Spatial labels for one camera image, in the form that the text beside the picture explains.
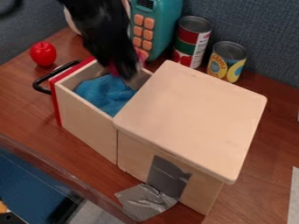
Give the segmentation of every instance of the gray carpet wall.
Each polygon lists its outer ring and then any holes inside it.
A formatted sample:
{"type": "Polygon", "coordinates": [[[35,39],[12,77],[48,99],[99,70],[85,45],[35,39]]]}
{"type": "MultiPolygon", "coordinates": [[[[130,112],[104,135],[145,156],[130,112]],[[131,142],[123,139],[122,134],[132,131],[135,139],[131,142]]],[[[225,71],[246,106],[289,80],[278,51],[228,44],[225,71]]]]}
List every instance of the gray carpet wall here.
{"type": "Polygon", "coordinates": [[[246,69],[299,88],[298,0],[184,0],[184,14],[212,23],[212,44],[246,47],[246,69]]]}
{"type": "MultiPolygon", "coordinates": [[[[13,2],[0,1],[0,11],[13,2]]],[[[24,0],[21,10],[0,20],[0,65],[64,27],[62,6],[56,0],[24,0]]]]}

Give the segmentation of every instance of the toy calculator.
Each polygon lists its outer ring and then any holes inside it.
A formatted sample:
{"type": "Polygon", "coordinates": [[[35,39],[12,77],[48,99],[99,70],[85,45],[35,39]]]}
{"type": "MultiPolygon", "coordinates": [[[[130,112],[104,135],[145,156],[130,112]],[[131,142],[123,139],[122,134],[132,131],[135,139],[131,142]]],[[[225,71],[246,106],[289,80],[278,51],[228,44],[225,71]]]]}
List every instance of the toy calculator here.
{"type": "Polygon", "coordinates": [[[147,60],[155,60],[172,40],[183,0],[132,0],[131,38],[147,60]]]}

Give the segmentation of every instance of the wooden box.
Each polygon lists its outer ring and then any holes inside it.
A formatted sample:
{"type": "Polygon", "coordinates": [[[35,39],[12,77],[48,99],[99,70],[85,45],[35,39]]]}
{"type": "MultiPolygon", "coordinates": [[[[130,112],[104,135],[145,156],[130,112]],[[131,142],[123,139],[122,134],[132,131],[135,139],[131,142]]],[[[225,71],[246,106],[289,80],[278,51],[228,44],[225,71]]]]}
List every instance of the wooden box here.
{"type": "MultiPolygon", "coordinates": [[[[117,130],[113,118],[73,91],[82,81],[98,77],[102,69],[95,59],[89,58],[50,83],[61,126],[116,164],[117,130]]],[[[150,71],[143,69],[142,79],[133,80],[132,85],[141,86],[150,75],[150,71]]]]}
{"type": "Polygon", "coordinates": [[[208,214],[240,174],[267,99],[166,61],[114,118],[118,166],[146,181],[154,156],[191,178],[180,201],[208,214]]]}

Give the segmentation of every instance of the can label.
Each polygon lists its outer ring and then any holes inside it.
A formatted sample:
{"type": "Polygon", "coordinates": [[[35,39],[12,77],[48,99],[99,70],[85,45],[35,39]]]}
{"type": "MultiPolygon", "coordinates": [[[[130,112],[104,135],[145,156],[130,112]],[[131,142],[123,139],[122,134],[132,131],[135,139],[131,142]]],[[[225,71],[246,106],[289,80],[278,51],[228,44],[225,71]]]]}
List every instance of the can label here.
{"type": "Polygon", "coordinates": [[[192,56],[190,56],[189,54],[180,52],[177,49],[173,49],[173,58],[172,59],[175,62],[177,62],[183,66],[187,66],[187,67],[190,67],[191,63],[192,63],[192,56]]]}
{"type": "Polygon", "coordinates": [[[240,77],[246,59],[223,59],[217,53],[211,55],[207,73],[211,76],[234,83],[240,77]]]}
{"type": "Polygon", "coordinates": [[[208,44],[211,32],[203,32],[203,33],[193,33],[188,32],[184,30],[183,32],[179,31],[177,33],[177,38],[175,42],[175,49],[177,54],[180,54],[184,57],[189,56],[189,59],[191,60],[188,67],[191,68],[197,68],[200,66],[201,61],[204,57],[205,49],[208,44]]]}

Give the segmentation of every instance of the wooden table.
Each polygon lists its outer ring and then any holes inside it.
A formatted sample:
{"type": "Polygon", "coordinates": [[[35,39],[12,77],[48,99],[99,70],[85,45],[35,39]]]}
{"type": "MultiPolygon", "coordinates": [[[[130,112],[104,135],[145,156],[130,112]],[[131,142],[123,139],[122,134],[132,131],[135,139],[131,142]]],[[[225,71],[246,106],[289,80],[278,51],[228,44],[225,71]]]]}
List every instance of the wooden table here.
{"type": "MultiPolygon", "coordinates": [[[[1,66],[0,132],[32,148],[47,161],[64,168],[118,203],[115,193],[140,182],[60,128],[55,121],[51,97],[31,87],[34,80],[56,66],[83,60],[89,53],[83,49],[80,36],[69,29],[57,32],[47,41],[57,47],[59,57],[55,65],[48,68],[36,66],[27,51],[1,66]]],[[[155,71],[162,62],[163,58],[151,63],[149,70],[155,71]]],[[[299,90],[247,71],[237,85],[268,98],[267,109],[237,183],[223,187],[207,217],[178,203],[144,223],[287,222],[292,167],[299,167],[299,122],[296,120],[299,90]]],[[[19,153],[19,156],[55,178],[67,180],[29,152],[19,153]]]]}

